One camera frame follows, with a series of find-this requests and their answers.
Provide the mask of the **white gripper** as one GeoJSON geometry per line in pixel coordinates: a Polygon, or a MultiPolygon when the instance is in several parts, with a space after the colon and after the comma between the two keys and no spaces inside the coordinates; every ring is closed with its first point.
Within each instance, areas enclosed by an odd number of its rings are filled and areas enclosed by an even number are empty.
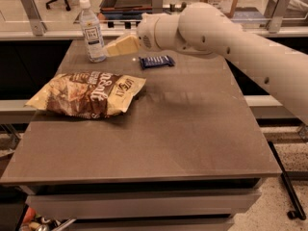
{"type": "Polygon", "coordinates": [[[107,57],[129,55],[138,52],[140,46],[147,51],[160,51],[155,38],[155,27],[158,20],[157,15],[143,13],[141,22],[137,26],[138,38],[134,35],[121,36],[105,45],[103,53],[107,57]]]}

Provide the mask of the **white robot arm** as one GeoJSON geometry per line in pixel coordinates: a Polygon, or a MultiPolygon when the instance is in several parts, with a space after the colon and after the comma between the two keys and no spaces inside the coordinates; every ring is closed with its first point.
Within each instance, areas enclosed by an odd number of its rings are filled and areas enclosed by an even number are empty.
{"type": "Polygon", "coordinates": [[[103,50],[113,57],[141,48],[221,55],[308,124],[308,55],[245,32],[207,3],[191,4],[178,14],[145,13],[134,35],[121,36],[103,50]]]}

